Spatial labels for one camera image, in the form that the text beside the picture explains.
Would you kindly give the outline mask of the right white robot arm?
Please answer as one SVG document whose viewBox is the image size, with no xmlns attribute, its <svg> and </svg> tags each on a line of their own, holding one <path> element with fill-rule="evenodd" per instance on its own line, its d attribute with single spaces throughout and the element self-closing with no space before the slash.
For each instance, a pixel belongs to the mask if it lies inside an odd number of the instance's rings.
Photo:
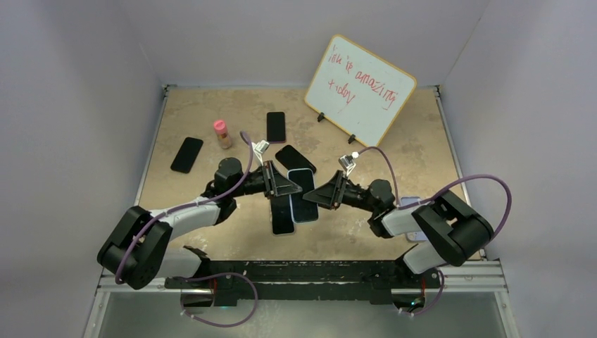
<svg viewBox="0 0 597 338">
<path fill-rule="evenodd" d="M 397 281 L 406 287 L 423 273 L 441 265 L 460 266 L 494 237 L 494 229 L 478 212 L 452 191 L 407 208 L 396 206 L 391 185 L 373 180 L 366 188 L 350 181 L 342 171 L 326 184 L 306 192 L 304 200 L 335 210 L 342 205 L 370 212 L 372 232 L 385 239 L 423 232 L 427 240 L 398 258 Z"/>
</svg>

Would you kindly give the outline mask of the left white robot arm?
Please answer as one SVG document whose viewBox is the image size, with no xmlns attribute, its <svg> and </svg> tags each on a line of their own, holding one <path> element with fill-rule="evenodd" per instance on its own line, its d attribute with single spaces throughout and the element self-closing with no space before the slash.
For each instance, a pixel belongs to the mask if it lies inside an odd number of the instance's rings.
<svg viewBox="0 0 597 338">
<path fill-rule="evenodd" d="M 198 198 L 172 208 L 125 211 L 97 254 L 97 262 L 115 275 L 117 284 L 138 290 L 155 277 L 182 277 L 193 288 L 206 285 L 210 269 L 197 249 L 168 249 L 171 240 L 223 223 L 237 208 L 240 196 L 262 193 L 268 199 L 289 196 L 302 188 L 266 161 L 243 170 L 237 158 L 221 160 L 212 181 Z"/>
</svg>

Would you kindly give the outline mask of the black phone case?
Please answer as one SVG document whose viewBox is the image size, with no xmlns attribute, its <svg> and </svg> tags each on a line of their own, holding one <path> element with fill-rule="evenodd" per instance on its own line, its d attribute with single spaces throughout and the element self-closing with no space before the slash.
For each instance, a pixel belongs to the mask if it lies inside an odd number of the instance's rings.
<svg viewBox="0 0 597 338">
<path fill-rule="evenodd" d="M 310 169 L 313 173 L 317 172 L 317 168 L 292 145 L 282 147 L 276 154 L 275 158 L 287 169 Z"/>
</svg>

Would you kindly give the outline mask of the black phone purple edge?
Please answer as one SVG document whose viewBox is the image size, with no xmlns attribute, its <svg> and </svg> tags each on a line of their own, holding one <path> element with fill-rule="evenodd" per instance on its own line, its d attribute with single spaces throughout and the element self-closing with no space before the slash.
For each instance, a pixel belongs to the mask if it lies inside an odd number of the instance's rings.
<svg viewBox="0 0 597 338">
<path fill-rule="evenodd" d="M 266 140 L 270 143 L 286 142 L 285 112 L 268 112 L 266 114 Z"/>
</svg>

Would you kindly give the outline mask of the lavender phone case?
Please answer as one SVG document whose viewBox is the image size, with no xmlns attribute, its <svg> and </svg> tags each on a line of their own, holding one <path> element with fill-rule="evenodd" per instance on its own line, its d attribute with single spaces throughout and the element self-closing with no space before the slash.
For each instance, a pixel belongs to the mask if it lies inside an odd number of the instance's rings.
<svg viewBox="0 0 597 338">
<path fill-rule="evenodd" d="M 422 199 L 418 196 L 405 196 L 401 197 L 401 206 L 410 204 L 419 204 Z M 412 243 L 420 243 L 427 241 L 427 237 L 423 231 L 408 232 L 406 234 L 406 240 Z"/>
</svg>

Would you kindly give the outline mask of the pink capped small bottle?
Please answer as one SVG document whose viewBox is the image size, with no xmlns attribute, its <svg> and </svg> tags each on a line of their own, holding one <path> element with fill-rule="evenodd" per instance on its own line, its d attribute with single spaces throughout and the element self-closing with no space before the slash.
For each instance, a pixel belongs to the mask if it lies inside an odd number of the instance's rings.
<svg viewBox="0 0 597 338">
<path fill-rule="evenodd" d="M 213 129 L 218 138 L 219 145 L 223 149 L 228 149 L 232 146 L 232 139 L 227 129 L 227 124 L 224 120 L 216 120 L 213 123 Z"/>
</svg>

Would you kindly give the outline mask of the whiteboard with yellow frame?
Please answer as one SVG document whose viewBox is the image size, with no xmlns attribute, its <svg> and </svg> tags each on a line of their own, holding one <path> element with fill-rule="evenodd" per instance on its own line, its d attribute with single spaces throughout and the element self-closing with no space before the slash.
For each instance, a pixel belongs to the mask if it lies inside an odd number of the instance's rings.
<svg viewBox="0 0 597 338">
<path fill-rule="evenodd" d="M 304 101 L 363 146 L 377 146 L 416 87 L 412 75 L 334 35 Z"/>
</svg>

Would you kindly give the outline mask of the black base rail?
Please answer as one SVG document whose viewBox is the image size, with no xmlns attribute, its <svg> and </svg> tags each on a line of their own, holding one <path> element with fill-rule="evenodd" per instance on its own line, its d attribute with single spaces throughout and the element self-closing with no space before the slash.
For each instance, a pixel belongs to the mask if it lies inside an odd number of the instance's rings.
<svg viewBox="0 0 597 338">
<path fill-rule="evenodd" d="M 423 307 L 424 292 L 440 287 L 435 270 L 415 275 L 382 261 L 206 261 L 191 277 L 169 277 L 168 289 L 214 291 L 215 306 L 239 300 L 367 301 Z"/>
</svg>

